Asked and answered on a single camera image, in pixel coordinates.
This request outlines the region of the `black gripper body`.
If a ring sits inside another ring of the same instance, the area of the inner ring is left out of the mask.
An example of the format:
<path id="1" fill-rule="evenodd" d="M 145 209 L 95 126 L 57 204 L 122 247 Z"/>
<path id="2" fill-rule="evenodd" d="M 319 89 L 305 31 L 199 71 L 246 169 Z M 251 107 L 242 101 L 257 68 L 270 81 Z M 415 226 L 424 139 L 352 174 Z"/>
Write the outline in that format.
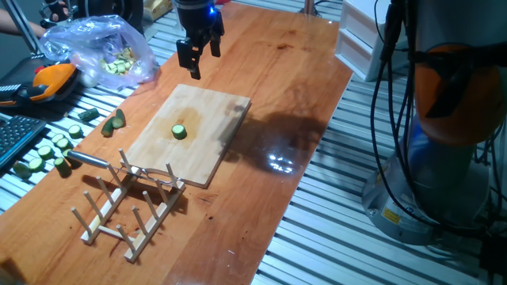
<path id="1" fill-rule="evenodd" d="M 186 31 L 195 48 L 203 48 L 210 43 L 212 26 L 221 23 L 221 13 L 214 0 L 174 0 L 181 26 Z"/>

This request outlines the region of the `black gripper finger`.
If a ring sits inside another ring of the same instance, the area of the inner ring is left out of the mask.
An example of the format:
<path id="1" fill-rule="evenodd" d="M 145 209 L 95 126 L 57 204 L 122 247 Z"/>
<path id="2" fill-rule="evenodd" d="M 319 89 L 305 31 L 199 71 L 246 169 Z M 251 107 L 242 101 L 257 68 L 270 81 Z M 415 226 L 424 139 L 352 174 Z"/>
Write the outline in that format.
<path id="1" fill-rule="evenodd" d="M 200 80 L 199 60 L 201 51 L 199 48 L 194 49 L 193 43 L 189 38 L 178 40 L 176 42 L 177 56 L 179 65 L 185 68 L 191 75 L 191 78 Z"/>
<path id="2" fill-rule="evenodd" d="M 210 30 L 210 48 L 214 57 L 221 56 L 220 44 L 221 37 L 224 35 L 223 23 L 216 22 Z"/>

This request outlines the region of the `person left hand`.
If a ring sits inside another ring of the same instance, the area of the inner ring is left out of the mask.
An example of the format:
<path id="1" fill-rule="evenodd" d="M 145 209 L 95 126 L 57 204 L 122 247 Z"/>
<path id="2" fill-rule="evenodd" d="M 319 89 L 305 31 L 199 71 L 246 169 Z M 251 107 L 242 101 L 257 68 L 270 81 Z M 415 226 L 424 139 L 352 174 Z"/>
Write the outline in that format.
<path id="1" fill-rule="evenodd" d="M 49 5 L 51 20 L 54 22 L 64 21 L 69 18 L 69 9 L 64 1 L 55 1 Z"/>

